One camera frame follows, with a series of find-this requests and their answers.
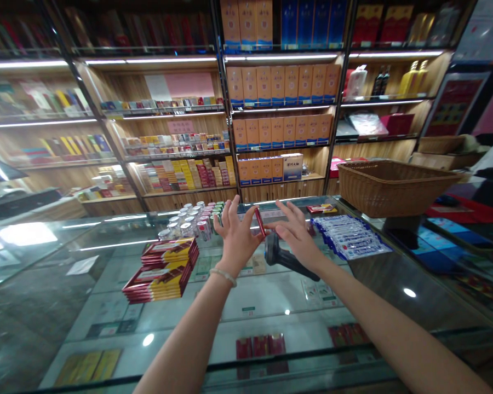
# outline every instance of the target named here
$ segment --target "small bottle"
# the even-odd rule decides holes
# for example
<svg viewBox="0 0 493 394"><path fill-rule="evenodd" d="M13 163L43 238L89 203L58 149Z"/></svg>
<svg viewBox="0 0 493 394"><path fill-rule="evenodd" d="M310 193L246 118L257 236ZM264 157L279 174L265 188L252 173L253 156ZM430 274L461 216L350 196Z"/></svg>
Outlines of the small bottle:
<svg viewBox="0 0 493 394"><path fill-rule="evenodd" d="M373 96L379 96L380 92L382 91L382 80L384 77L383 68L384 66L380 66L380 74L378 74L378 76L374 80L374 86L372 87Z"/></svg>
<svg viewBox="0 0 493 394"><path fill-rule="evenodd" d="M387 69L385 70L385 74L383 75L383 78L382 78L379 96L383 96L385 94L385 88L387 87L387 82L389 82L389 77L390 77L389 71L390 70L391 70L391 65L388 65Z"/></svg>

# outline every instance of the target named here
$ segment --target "paper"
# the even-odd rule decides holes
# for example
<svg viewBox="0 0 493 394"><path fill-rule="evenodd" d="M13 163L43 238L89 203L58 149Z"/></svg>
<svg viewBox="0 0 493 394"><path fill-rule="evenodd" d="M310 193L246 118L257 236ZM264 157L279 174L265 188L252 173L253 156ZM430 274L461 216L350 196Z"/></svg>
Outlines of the paper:
<svg viewBox="0 0 493 394"><path fill-rule="evenodd" d="M80 274L85 274L87 273L90 268L93 266L95 261L97 260L97 257L90 257L85 260L80 260L74 263L74 265L70 268L70 270L67 272L67 275L80 275Z"/></svg>
<svg viewBox="0 0 493 394"><path fill-rule="evenodd" d="M167 74L166 83L172 97L213 97L210 73Z"/></svg>
<svg viewBox="0 0 493 394"><path fill-rule="evenodd" d="M148 85L152 99L155 101L171 101L170 91L168 90L164 75L144 76L144 79L146 80L146 85Z"/></svg>

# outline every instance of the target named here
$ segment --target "pink sign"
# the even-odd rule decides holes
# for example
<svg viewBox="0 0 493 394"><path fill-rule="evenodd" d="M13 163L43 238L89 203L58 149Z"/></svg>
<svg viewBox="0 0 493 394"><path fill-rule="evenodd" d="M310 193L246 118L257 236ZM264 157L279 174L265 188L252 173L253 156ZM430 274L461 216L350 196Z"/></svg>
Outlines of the pink sign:
<svg viewBox="0 0 493 394"><path fill-rule="evenodd" d="M191 120L180 120L175 122L168 122L168 130L170 134L193 134L193 124Z"/></svg>

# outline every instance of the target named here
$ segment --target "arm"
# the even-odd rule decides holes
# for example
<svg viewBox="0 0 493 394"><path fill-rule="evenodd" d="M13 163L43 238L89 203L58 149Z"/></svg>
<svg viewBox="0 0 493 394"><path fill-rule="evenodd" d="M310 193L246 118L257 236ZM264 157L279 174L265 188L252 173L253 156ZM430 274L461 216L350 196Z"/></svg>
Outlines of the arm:
<svg viewBox="0 0 493 394"><path fill-rule="evenodd" d="M214 227L223 237L223 257L216 268L236 278L260 244L261 235L252 236L251 207L242 222L237 216L239 196L227 201L222 223L214 216ZM224 276L212 274L188 308L177 327L148 367L134 394L157 392L198 392L203 384L217 325L232 283Z"/></svg>
<svg viewBox="0 0 493 394"><path fill-rule="evenodd" d="M299 261L333 289L412 392L493 392L437 339L328 260L308 234L299 208L276 204L289 221L266 227L275 228Z"/></svg>

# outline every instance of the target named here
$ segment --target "wicker basket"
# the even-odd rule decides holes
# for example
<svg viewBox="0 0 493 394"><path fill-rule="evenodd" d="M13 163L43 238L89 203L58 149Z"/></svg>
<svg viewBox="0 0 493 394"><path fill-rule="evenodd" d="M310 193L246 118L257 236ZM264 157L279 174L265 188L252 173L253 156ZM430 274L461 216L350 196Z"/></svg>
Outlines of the wicker basket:
<svg viewBox="0 0 493 394"><path fill-rule="evenodd" d="M453 152L464 143L464 136L423 137L418 152L446 154Z"/></svg>
<svg viewBox="0 0 493 394"><path fill-rule="evenodd" d="M389 160L338 168L341 196L372 218L421 215L461 179L452 172Z"/></svg>

